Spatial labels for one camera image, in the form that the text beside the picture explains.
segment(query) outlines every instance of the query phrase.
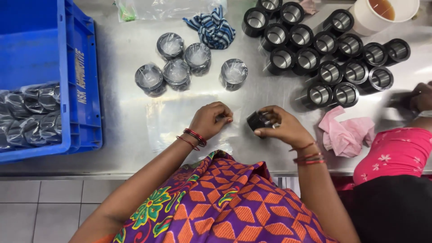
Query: hand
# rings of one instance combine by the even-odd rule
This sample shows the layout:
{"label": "hand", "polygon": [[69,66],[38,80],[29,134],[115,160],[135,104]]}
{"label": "hand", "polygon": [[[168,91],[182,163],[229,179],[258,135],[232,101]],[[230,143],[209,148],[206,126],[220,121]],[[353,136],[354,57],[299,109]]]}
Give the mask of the hand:
{"label": "hand", "polygon": [[306,147],[313,143],[315,139],[300,124],[295,116],[289,114],[278,106],[267,106],[259,110],[260,112],[269,112],[266,115],[271,123],[279,123],[277,128],[259,128],[254,131],[259,137],[275,137],[291,145],[293,148]]}
{"label": "hand", "polygon": [[413,90],[410,107],[412,110],[428,111],[432,110],[432,81],[428,84],[419,83]]}
{"label": "hand", "polygon": [[[224,115],[222,119],[216,121],[216,117]],[[213,102],[201,107],[192,119],[189,129],[201,135],[205,140],[211,139],[218,134],[222,127],[232,122],[231,110],[222,102]]]}

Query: tea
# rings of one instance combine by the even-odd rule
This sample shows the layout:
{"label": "tea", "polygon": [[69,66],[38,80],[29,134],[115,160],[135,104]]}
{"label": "tea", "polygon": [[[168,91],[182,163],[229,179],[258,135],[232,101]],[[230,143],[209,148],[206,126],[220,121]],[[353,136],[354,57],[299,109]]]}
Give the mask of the tea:
{"label": "tea", "polygon": [[369,0],[373,10],[383,18],[394,20],[394,9],[388,0]]}

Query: stainless steel table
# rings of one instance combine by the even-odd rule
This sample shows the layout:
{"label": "stainless steel table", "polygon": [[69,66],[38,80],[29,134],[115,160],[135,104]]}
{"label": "stainless steel table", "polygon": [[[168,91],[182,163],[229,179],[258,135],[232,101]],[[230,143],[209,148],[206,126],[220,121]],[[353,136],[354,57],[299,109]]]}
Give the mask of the stainless steel table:
{"label": "stainless steel table", "polygon": [[[294,114],[318,141],[322,131],[317,127],[328,109],[302,111],[298,93],[307,81],[304,77],[276,77],[263,71],[268,55],[260,48],[258,38],[249,38],[241,30],[243,15],[255,1],[228,0],[229,12],[226,19],[237,30],[234,42],[227,50],[212,50],[212,67],[202,77],[193,77],[190,90],[178,93],[169,89],[163,96],[152,99],[146,96],[134,82],[136,70],[154,62],[163,67],[163,60],[155,51],[158,37],[165,32],[175,32],[185,40],[185,45],[198,42],[197,33],[182,20],[164,22],[137,20],[118,22],[117,8],[107,0],[76,0],[76,4],[96,23],[96,44],[98,75],[103,113],[104,146],[94,152],[64,156],[48,156],[29,159],[19,163],[0,166],[0,180],[20,179],[125,179],[134,174],[156,154],[150,149],[146,125],[146,105],[154,101],[181,99],[197,95],[217,95],[228,104],[241,107],[240,120],[267,105],[279,105]],[[333,10],[348,9],[351,1],[318,1],[320,10],[306,18],[311,28],[321,23]],[[363,38],[365,43],[385,43],[392,38],[402,38],[411,46],[411,58],[390,67],[394,74],[391,90],[411,90],[419,82],[432,77],[432,28],[427,25],[431,19],[426,14],[415,21],[396,24],[372,37]],[[243,60],[249,75],[245,85],[234,92],[223,89],[219,83],[220,67],[230,58]],[[377,122],[382,131],[398,125],[395,112],[383,109],[382,104],[388,91],[362,96],[358,104],[346,109],[338,120],[368,116]],[[248,129],[241,129],[240,136],[229,140],[233,156],[243,163],[267,161],[274,176],[293,176],[296,166],[292,162],[295,153],[288,153],[289,146],[272,139],[261,140]],[[352,174],[356,164],[367,154],[355,158],[335,157],[332,151],[326,153],[328,166],[335,175]],[[429,163],[424,173],[432,173]]]}

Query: striped cloth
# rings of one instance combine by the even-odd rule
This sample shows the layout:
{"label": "striped cloth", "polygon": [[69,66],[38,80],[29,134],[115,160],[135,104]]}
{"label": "striped cloth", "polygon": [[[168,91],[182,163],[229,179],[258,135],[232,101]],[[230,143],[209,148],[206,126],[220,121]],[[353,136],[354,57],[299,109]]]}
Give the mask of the striped cloth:
{"label": "striped cloth", "polygon": [[235,37],[235,29],[231,28],[223,17],[222,5],[215,8],[211,14],[202,13],[192,19],[183,20],[198,31],[200,40],[211,49],[227,49]]}

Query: blue plastic crate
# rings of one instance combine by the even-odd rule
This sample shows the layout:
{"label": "blue plastic crate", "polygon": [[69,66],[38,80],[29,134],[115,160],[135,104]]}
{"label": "blue plastic crate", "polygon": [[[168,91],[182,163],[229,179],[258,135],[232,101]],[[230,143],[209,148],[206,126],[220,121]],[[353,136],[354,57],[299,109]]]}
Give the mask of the blue plastic crate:
{"label": "blue plastic crate", "polygon": [[0,164],[102,146],[93,19],[73,0],[4,0],[0,90],[60,82],[62,144],[0,153]]}

